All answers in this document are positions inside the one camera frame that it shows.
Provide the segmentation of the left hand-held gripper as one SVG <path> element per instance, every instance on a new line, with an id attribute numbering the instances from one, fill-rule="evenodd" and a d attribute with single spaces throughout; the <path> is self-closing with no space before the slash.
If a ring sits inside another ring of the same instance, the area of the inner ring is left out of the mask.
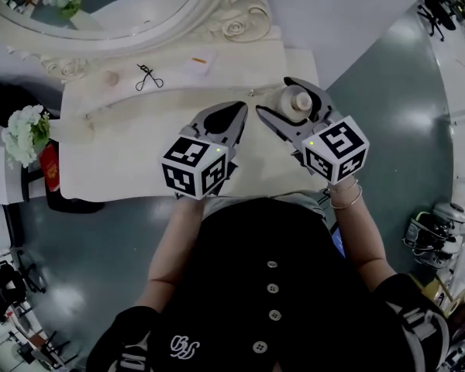
<path id="1" fill-rule="evenodd" d="M 200 111 L 161 156 L 166 186 L 195 200 L 217 195 L 236 169 L 231 147 L 239 144 L 247 116 L 248 105 L 242 101 Z"/>

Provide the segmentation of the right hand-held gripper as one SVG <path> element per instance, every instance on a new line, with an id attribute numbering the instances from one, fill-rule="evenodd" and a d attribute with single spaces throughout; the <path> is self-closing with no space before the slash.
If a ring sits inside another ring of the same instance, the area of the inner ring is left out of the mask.
<path id="1" fill-rule="evenodd" d="M 336 185 L 360 170 L 367 159 L 370 143 L 355 120 L 348 115 L 309 136 L 315 122 L 330 116 L 332 100 L 324 90 L 308 81 L 284 77 L 284 84 L 300 86 L 308 93 L 312 100 L 308 118 L 294 122 L 273 109 L 257 105 L 260 120 L 282 140 L 301 142 L 303 166 L 329 184 Z"/>

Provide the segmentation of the small glass jar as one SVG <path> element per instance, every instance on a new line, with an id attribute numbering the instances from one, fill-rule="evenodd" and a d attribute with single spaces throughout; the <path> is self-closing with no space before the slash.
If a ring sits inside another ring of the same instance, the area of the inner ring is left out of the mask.
<path id="1" fill-rule="evenodd" d="M 299 85 L 287 86 L 278 102 L 279 112 L 292 122 L 307 119 L 312 111 L 313 102 L 309 93 Z"/>

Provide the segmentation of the person's left forearm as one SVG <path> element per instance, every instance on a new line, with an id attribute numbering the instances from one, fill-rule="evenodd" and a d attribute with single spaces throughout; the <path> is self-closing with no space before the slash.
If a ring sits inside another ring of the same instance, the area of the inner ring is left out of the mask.
<path id="1" fill-rule="evenodd" d="M 150 262 L 147 281 L 137 306 L 162 312 L 170 301 L 198 238 L 205 200 L 180 198 Z"/>

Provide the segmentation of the person's right forearm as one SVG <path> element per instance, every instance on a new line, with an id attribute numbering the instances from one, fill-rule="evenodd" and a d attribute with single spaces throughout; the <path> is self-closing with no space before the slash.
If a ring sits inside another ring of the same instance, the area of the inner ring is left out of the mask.
<path id="1" fill-rule="evenodd" d="M 381 234 L 365 205 L 363 189 L 351 175 L 336 185 L 330 185 L 329 190 L 346 258 L 354 265 L 367 288 L 374 291 L 396 272 L 387 261 Z"/>

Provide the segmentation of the white dressing table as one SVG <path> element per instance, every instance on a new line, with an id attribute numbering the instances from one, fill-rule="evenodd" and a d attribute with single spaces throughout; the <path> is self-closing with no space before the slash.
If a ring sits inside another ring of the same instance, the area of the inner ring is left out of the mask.
<path id="1" fill-rule="evenodd" d="M 184 62 L 202 49 L 216 52 L 209 72 L 205 76 L 184 73 Z M 138 92 L 135 84 L 143 72 L 137 64 L 153 69 L 164 80 L 164 87 Z M 115 87 L 103 84 L 104 71 L 119 74 Z M 282 88 L 288 75 L 315 81 L 315 62 L 308 50 L 288 49 L 272 19 L 270 32 L 255 42 L 179 39 L 160 48 L 102 60 L 84 77 L 62 81 L 62 195 L 108 202 L 170 194 L 159 162 L 164 149 L 201 109 L 235 100 L 248 104 L 250 111 L 235 159 L 238 168 L 222 189 L 226 195 L 324 188 L 325 180 L 301 167 L 292 158 L 291 147 L 254 111 Z"/>

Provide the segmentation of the person's grey jeans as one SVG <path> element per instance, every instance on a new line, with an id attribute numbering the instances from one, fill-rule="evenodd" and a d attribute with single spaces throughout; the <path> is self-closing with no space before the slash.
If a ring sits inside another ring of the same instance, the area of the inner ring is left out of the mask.
<path id="1" fill-rule="evenodd" d="M 294 205 L 299 205 L 303 208 L 309 209 L 312 212 L 318 214 L 322 219 L 326 220 L 326 214 L 322 210 L 322 207 L 317 202 L 318 192 L 315 191 L 291 191 L 281 195 L 254 195 L 245 197 L 233 197 L 233 196 L 214 196 L 207 198 L 205 203 L 204 217 L 223 209 L 231 205 L 239 204 L 242 202 L 248 202 L 260 198 L 269 198 L 280 202 L 287 202 Z"/>

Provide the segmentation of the black eyelash curler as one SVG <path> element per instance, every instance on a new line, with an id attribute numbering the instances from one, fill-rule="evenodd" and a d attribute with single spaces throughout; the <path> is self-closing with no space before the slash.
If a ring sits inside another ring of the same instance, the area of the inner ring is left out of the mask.
<path id="1" fill-rule="evenodd" d="M 138 92 L 141 92 L 145 87 L 152 89 L 161 89 L 164 87 L 164 80 L 157 77 L 153 73 L 153 69 L 150 69 L 145 64 L 137 64 L 136 66 L 143 72 L 143 78 L 135 84 L 135 89 Z"/>

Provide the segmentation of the pile of grey headgear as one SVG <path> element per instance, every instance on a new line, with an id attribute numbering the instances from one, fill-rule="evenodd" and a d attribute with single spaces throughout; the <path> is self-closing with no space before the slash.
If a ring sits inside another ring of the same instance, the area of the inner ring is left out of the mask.
<path id="1" fill-rule="evenodd" d="M 465 211 L 455 203 L 436 203 L 409 220 L 402 242 L 415 260 L 434 270 L 447 268 L 459 254 L 465 233 Z"/>

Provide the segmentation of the person's black buttoned shirt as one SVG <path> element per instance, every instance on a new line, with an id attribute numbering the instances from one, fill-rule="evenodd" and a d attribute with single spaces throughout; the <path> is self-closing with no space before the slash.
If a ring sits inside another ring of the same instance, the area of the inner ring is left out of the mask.
<path id="1" fill-rule="evenodd" d="M 450 335 L 405 274 L 370 291 L 326 221 L 260 198 L 201 222 L 162 312 L 120 312 L 86 372 L 436 372 Z"/>

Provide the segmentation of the red book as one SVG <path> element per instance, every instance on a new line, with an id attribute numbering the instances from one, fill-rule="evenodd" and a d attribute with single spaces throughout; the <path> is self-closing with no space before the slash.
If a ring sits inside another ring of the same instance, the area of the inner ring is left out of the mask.
<path id="1" fill-rule="evenodd" d="M 51 140 L 39 155 L 40 167 L 50 192 L 60 188 L 60 165 L 56 143 Z"/>

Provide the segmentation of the white flower bouquet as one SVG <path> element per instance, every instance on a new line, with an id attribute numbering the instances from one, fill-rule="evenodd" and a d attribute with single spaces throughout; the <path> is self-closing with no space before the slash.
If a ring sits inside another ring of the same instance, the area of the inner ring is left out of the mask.
<path id="1" fill-rule="evenodd" d="M 42 105 L 27 105 L 13 112 L 2 130 L 9 161 L 28 168 L 38 160 L 50 139 L 50 113 Z"/>

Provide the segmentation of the white desk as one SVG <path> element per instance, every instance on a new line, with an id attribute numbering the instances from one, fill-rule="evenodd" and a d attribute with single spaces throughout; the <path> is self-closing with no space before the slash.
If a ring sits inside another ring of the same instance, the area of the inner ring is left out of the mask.
<path id="1" fill-rule="evenodd" d="M 9 160 L 4 147 L 0 146 L 0 205 L 23 202 L 21 185 L 22 165 Z"/>

